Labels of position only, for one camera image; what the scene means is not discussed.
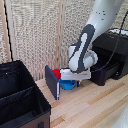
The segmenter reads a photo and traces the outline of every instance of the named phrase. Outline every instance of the wooden floor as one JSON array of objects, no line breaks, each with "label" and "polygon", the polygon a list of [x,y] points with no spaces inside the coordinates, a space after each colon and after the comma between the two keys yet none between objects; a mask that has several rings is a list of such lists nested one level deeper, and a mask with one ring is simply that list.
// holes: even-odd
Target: wooden floor
[{"label": "wooden floor", "polygon": [[60,90],[54,100],[44,80],[36,82],[52,106],[51,128],[110,128],[128,102],[128,75],[105,86],[85,80],[73,90]]}]

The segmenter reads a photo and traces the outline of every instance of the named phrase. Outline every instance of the cable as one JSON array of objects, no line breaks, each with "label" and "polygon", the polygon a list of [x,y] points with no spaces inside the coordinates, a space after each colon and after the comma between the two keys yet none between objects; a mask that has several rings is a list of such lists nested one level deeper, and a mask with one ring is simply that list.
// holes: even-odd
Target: cable
[{"label": "cable", "polygon": [[128,14],[128,11],[126,12],[126,14],[125,14],[125,16],[124,16],[124,18],[123,18],[123,22],[122,22],[121,27],[120,27],[120,31],[119,31],[118,39],[117,39],[117,42],[116,42],[116,46],[115,46],[114,51],[113,51],[112,55],[110,56],[108,62],[107,62],[102,68],[99,68],[99,69],[97,69],[97,70],[91,71],[91,73],[92,73],[92,72],[97,72],[97,71],[99,71],[99,70],[105,68],[105,67],[109,64],[109,62],[111,61],[111,59],[112,59],[112,57],[113,57],[113,55],[115,54],[115,51],[116,51],[116,49],[117,49],[117,46],[118,46],[118,43],[119,43],[120,34],[121,34],[121,30],[122,30],[122,28],[123,28],[123,25],[124,25],[125,19],[126,19],[126,17],[127,17],[127,14]]}]

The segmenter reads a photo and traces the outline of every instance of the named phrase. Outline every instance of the red object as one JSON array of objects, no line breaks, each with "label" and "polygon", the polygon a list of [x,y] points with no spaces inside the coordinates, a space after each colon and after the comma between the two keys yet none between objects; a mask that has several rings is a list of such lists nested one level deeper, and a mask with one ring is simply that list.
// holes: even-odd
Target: red object
[{"label": "red object", "polygon": [[58,80],[61,78],[60,69],[54,69],[52,70],[52,72],[54,73],[54,75],[57,77]]}]

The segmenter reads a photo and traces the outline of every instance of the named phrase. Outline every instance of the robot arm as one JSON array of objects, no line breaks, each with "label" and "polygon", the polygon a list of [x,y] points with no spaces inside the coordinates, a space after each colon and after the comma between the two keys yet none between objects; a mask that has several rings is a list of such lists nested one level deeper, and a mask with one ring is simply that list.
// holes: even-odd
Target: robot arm
[{"label": "robot arm", "polygon": [[123,2],[124,0],[95,0],[90,18],[69,58],[69,68],[73,73],[81,73],[97,63],[98,57],[94,52],[90,54],[90,46],[111,27]]}]

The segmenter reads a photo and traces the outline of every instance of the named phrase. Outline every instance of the bin handle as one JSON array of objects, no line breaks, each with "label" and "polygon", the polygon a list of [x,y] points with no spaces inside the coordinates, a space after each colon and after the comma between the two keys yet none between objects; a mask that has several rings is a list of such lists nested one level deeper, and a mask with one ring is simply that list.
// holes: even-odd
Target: bin handle
[{"label": "bin handle", "polygon": [[39,123],[38,128],[44,128],[44,122]]}]

